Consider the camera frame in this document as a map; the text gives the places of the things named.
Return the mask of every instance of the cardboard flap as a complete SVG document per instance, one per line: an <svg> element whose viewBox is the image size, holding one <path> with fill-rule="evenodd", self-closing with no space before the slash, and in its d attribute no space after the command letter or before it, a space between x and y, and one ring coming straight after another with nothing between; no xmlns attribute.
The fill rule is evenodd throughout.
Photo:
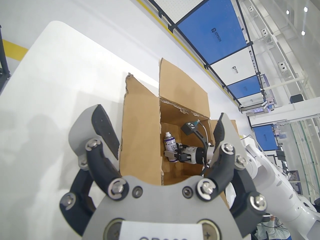
<svg viewBox="0 0 320 240"><path fill-rule="evenodd" d="M181 69L161 59L159 96L210 117L208 94Z"/></svg>
<svg viewBox="0 0 320 240"><path fill-rule="evenodd" d="M161 163L159 98L129 74L123 103L121 175L161 185Z"/></svg>

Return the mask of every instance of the white table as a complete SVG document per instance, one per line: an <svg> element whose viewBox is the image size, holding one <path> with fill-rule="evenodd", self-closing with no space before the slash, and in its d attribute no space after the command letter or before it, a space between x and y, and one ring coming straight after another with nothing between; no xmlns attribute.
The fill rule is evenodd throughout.
<svg viewBox="0 0 320 240"><path fill-rule="evenodd" d="M155 94L158 82L68 25L54 21L0 96L0 239L79 239L59 201L79 170L68 132L101 104L120 140L128 72ZM96 205L103 193L91 192Z"/></svg>

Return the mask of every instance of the spray can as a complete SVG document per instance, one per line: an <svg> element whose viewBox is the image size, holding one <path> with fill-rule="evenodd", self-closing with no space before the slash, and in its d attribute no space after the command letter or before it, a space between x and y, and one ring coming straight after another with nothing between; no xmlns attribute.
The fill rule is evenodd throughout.
<svg viewBox="0 0 320 240"><path fill-rule="evenodd" d="M165 133L165 137L164 137L164 147L166 149L166 151L175 151L177 149L177 143L176 143L176 139L174 136L171 135L170 132L166 132ZM173 160L169 160L170 162L177 162L177 160L175 159Z"/></svg>

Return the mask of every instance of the yellow floor line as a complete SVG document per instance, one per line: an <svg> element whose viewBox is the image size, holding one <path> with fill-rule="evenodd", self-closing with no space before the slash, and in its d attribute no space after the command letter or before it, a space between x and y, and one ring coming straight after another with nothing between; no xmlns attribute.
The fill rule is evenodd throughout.
<svg viewBox="0 0 320 240"><path fill-rule="evenodd" d="M214 82L221 88L221 90L229 97L229 99L237 106L238 103L236 101L233 100L233 98L228 94L228 92L226 91L226 89L224 89L220 83L215 79L215 77L212 76L212 74L206 70L203 66L203 64L197 59L197 57L192 54L192 52L184 45L184 43L173 33L171 33L171 31L168 29L167 25L165 25L165 23L163 23L161 21L161 19L159 18L158 15L156 15L147 5L145 5L145 3L141 0L136 0L145 10L148 11L148 13L150 15L153 16L154 19L156 19L158 21L158 23L160 25L162 25L164 27L164 29L183 47L183 49L198 63L198 65L214 80Z"/></svg>
<svg viewBox="0 0 320 240"><path fill-rule="evenodd" d="M18 46L4 39L2 41L6 57L21 61L24 55L28 52L28 49L24 47Z"/></svg>

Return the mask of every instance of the black box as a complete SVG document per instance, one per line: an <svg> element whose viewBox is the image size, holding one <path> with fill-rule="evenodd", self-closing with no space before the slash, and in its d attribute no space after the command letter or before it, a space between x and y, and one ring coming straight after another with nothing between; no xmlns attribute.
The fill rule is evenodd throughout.
<svg viewBox="0 0 320 240"><path fill-rule="evenodd" d="M290 97L290 103L299 103L302 101L303 101L302 94L297 94Z"/></svg>

